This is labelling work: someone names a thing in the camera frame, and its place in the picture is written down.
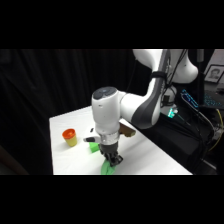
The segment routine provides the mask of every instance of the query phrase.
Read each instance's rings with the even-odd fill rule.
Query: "orange object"
[[[71,139],[76,135],[75,130],[74,129],[68,129],[66,131],[64,131],[64,133],[62,134],[62,136],[64,137],[64,139]]]
[[[69,146],[74,147],[77,145],[77,138],[74,129],[68,129],[64,131],[62,136]]]

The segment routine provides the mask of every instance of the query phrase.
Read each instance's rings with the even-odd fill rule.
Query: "brown object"
[[[126,125],[120,123],[120,134],[123,134],[124,136],[130,138],[133,137],[136,134],[136,131],[127,127]]]

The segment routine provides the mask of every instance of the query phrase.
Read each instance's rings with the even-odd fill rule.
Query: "cable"
[[[183,98],[183,95],[181,95],[181,98],[183,99],[183,101],[187,104],[187,105],[189,105],[192,109],[194,109],[197,113],[198,113],[198,110],[197,109],[195,109],[189,102],[187,102],[184,98]],[[208,123],[209,123],[209,125],[211,126],[211,128],[212,128],[212,131],[214,132],[214,135],[215,135],[215,128],[214,128],[214,126],[213,126],[213,124],[211,123],[211,121],[204,115],[204,114],[202,114],[201,112],[199,112],[198,114],[200,114]]]
[[[167,80],[168,80],[171,76],[172,76],[172,77],[171,77],[171,79],[170,79],[170,81],[169,81],[169,84],[166,83],[166,88],[164,89],[164,92],[163,92],[163,95],[162,95],[162,99],[163,99],[163,97],[164,97],[164,95],[165,95],[167,89],[168,89],[168,88],[171,88],[171,84],[172,84],[174,75],[175,75],[175,73],[176,73],[176,70],[177,70],[179,64],[181,63],[181,61],[183,60],[184,56],[186,55],[186,53],[187,53],[187,49],[183,49],[183,51],[182,51],[182,53],[181,53],[181,55],[180,55],[180,57],[179,57],[179,59],[178,59],[178,61],[177,61],[177,64],[176,64],[176,66],[175,66],[175,68],[174,68],[173,73],[170,73],[170,74],[167,76]],[[161,103],[162,103],[162,105],[161,105],[162,108],[163,108],[164,106],[172,106],[172,105],[173,105],[172,103],[166,103],[166,102],[161,102]]]
[[[172,78],[170,79],[170,82],[169,82],[169,86],[171,85],[171,83],[172,83],[172,81],[173,81],[173,78],[174,78],[174,75],[175,75],[175,73],[176,73],[176,70],[177,70],[177,68],[178,68],[178,66],[179,66],[179,64],[180,64],[180,62],[183,60],[184,56],[186,55],[186,53],[187,53],[187,49],[183,49],[183,51],[182,51],[182,53],[181,53],[181,55],[180,55],[180,58],[179,58],[179,60],[177,61],[176,67],[175,67],[175,69],[174,69],[174,71],[173,71]]]
[[[224,131],[222,115],[221,115],[221,113],[220,113],[220,111],[218,109],[216,111],[218,112],[220,120],[221,120],[222,134],[221,134],[220,138],[218,139],[218,141],[216,142],[216,144],[211,149],[208,150],[209,152],[211,152],[219,144],[219,142],[220,142],[220,140],[222,138],[222,135],[223,135],[223,131]]]
[[[135,63],[134,63],[134,68],[133,68],[133,72],[132,72],[132,76],[131,76],[131,80],[128,84],[128,88],[126,90],[126,93],[128,93],[130,87],[131,87],[131,83],[132,83],[132,80],[133,80],[133,77],[134,77],[134,74],[135,74],[135,70],[136,70],[136,65],[137,65],[137,59],[135,59]]]

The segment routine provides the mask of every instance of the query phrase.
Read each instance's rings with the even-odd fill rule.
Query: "green light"
[[[175,116],[174,112],[173,112],[173,108],[170,109],[170,112],[168,114],[168,117],[173,118]]]

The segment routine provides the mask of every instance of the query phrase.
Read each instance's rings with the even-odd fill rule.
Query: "black curtain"
[[[30,174],[53,174],[49,118],[90,106],[98,88],[125,91],[134,63],[131,49],[1,49],[0,145]],[[150,73],[137,62],[130,92],[144,95]]]

